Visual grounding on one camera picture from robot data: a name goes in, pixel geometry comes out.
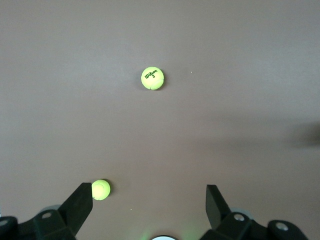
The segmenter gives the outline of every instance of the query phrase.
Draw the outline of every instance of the wilson logo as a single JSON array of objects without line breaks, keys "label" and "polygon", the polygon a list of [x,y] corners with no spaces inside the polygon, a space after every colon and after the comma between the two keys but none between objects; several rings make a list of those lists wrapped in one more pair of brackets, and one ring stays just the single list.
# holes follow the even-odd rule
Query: wilson logo
[{"label": "wilson logo", "polygon": [[149,72],[149,73],[148,73],[147,75],[145,75],[144,77],[145,77],[146,79],[149,78],[149,77],[151,77],[151,76],[152,76],[153,78],[155,78],[155,75],[154,75],[154,74],[155,74],[156,72],[158,72],[158,71],[157,71],[157,70],[154,70],[154,71],[152,71],[152,72]]}]

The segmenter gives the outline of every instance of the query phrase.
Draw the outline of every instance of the tennis ball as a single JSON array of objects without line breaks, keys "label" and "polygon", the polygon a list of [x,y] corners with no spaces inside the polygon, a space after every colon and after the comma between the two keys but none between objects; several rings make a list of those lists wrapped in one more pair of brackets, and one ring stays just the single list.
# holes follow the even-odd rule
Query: tennis ball
[{"label": "tennis ball", "polygon": [[142,84],[151,90],[159,89],[164,84],[164,79],[163,72],[155,66],[147,67],[141,75]]},{"label": "tennis ball", "polygon": [[92,197],[95,200],[103,200],[109,196],[111,191],[110,184],[103,179],[92,183]]}]

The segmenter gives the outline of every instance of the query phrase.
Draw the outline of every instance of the white ring light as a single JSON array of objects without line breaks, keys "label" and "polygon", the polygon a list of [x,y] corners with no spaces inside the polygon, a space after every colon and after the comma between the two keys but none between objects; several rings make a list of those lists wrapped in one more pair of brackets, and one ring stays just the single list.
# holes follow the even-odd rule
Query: white ring light
[{"label": "white ring light", "polygon": [[169,236],[157,236],[155,238],[153,238],[152,240],[176,240],[173,237],[169,237]]}]

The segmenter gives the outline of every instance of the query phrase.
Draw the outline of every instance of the metal screw head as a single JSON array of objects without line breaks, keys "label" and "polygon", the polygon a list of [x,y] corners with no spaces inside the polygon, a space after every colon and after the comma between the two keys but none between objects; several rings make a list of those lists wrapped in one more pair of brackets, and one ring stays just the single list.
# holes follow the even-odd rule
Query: metal screw head
[{"label": "metal screw head", "polygon": [[242,215],[239,214],[239,213],[235,214],[233,217],[234,217],[235,220],[240,221],[240,222],[242,222],[242,221],[245,220],[245,217],[242,216]]},{"label": "metal screw head", "polygon": [[6,225],[7,223],[8,223],[8,220],[0,221],[0,227]]},{"label": "metal screw head", "polygon": [[285,225],[285,224],[282,223],[282,222],[277,222],[277,223],[275,224],[275,226],[276,226],[279,230],[282,230],[282,231],[288,231],[288,230],[289,230],[288,226]]},{"label": "metal screw head", "polygon": [[51,217],[51,212],[47,212],[45,214],[42,215],[42,219],[47,219],[47,218],[50,218]]}]

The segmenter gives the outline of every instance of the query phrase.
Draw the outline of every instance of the screw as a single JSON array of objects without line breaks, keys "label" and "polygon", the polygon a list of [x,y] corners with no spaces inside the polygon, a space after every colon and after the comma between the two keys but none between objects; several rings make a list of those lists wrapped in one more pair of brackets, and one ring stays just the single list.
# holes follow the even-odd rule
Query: screw
[{"label": "screw", "polygon": [[240,221],[240,222],[245,220],[245,217],[242,216],[241,214],[238,214],[238,213],[235,214],[233,217],[234,217],[235,220]]},{"label": "screw", "polygon": [[42,215],[42,219],[47,219],[47,218],[50,218],[51,217],[51,212],[47,212],[45,214]]},{"label": "screw", "polygon": [[285,225],[285,224],[282,223],[282,222],[277,222],[277,223],[275,224],[275,226],[276,226],[279,230],[282,230],[282,231],[288,231],[288,230],[289,230],[288,226]]},{"label": "screw", "polygon": [[0,227],[6,225],[7,223],[8,223],[8,220],[0,221]]}]

